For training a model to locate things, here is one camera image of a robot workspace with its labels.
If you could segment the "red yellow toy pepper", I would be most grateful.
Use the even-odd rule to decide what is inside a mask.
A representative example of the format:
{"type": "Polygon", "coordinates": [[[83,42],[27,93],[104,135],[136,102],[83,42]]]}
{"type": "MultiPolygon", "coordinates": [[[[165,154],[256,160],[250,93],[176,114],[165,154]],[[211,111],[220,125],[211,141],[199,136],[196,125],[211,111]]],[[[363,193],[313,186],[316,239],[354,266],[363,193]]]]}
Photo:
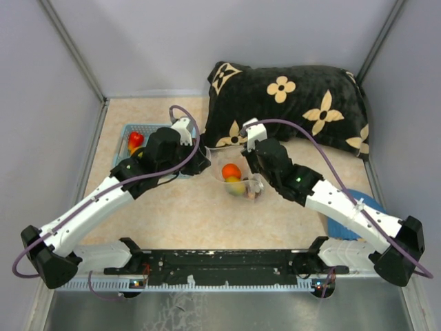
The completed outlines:
{"type": "Polygon", "coordinates": [[[127,147],[129,150],[142,146],[144,142],[144,136],[139,132],[131,132],[128,137],[127,147]]]}

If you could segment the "clear dotted zip top bag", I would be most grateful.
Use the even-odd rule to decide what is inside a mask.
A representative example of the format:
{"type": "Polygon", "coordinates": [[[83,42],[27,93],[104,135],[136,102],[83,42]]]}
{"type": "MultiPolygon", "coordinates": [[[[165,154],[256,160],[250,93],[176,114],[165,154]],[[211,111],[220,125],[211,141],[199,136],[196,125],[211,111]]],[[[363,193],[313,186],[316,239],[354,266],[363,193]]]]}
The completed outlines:
{"type": "Polygon", "coordinates": [[[265,186],[262,177],[250,170],[242,150],[242,146],[206,148],[209,173],[229,196],[255,202],[265,186]]]}

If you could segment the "orange toy orange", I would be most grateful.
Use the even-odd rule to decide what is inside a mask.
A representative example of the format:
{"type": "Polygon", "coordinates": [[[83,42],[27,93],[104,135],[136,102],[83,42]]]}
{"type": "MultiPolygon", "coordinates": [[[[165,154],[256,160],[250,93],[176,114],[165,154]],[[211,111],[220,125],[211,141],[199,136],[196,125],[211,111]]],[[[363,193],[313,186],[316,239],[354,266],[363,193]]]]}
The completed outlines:
{"type": "Polygon", "coordinates": [[[221,173],[224,179],[228,179],[230,177],[241,179],[242,177],[240,168],[234,163],[225,164],[221,170],[221,173]]]}

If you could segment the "green yellow toy mango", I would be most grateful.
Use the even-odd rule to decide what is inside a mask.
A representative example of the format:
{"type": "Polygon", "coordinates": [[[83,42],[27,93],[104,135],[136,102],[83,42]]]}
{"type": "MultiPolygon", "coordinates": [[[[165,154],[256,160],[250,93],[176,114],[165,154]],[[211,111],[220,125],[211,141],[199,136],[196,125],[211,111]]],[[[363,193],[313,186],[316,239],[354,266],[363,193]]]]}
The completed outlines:
{"type": "Polygon", "coordinates": [[[225,189],[229,194],[241,197],[246,193],[247,187],[240,178],[231,176],[225,179],[225,189]]]}

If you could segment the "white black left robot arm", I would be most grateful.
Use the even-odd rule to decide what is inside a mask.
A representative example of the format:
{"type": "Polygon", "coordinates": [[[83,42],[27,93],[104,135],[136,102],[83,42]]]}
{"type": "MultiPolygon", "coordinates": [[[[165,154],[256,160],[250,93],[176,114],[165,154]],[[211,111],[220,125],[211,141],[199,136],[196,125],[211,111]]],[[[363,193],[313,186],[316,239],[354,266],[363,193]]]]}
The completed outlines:
{"type": "Polygon", "coordinates": [[[158,186],[169,174],[198,174],[206,168],[198,148],[197,129],[161,127],[147,144],[121,160],[103,182],[53,222],[21,232],[26,255],[49,289],[65,285],[77,274],[134,274],[143,265],[141,249],[129,238],[101,245],[80,241],[119,208],[158,186]]]}

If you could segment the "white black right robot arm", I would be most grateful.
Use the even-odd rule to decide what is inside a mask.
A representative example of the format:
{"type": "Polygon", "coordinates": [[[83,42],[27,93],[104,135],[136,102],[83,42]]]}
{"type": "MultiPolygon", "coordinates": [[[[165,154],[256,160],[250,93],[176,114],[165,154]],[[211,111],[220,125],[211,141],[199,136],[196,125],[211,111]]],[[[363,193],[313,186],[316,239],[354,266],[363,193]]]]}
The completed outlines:
{"type": "Polygon", "coordinates": [[[423,227],[417,218],[400,219],[369,207],[361,199],[352,201],[320,173],[294,163],[275,139],[258,141],[241,154],[250,170],[260,174],[284,199],[337,221],[366,241],[355,246],[348,241],[325,240],[307,257],[314,272],[344,265],[372,269],[396,286],[408,284],[414,263],[425,250],[423,227]]]}

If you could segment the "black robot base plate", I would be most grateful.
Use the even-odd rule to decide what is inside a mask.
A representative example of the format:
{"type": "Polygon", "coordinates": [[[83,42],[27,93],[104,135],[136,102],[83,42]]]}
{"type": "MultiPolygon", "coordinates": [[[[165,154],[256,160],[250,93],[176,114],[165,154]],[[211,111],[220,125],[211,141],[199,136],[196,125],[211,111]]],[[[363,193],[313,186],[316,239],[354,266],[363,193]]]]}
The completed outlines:
{"type": "Polygon", "coordinates": [[[144,250],[104,274],[145,277],[150,286],[185,285],[188,277],[197,286],[296,285],[330,269],[315,250],[144,250]]]}

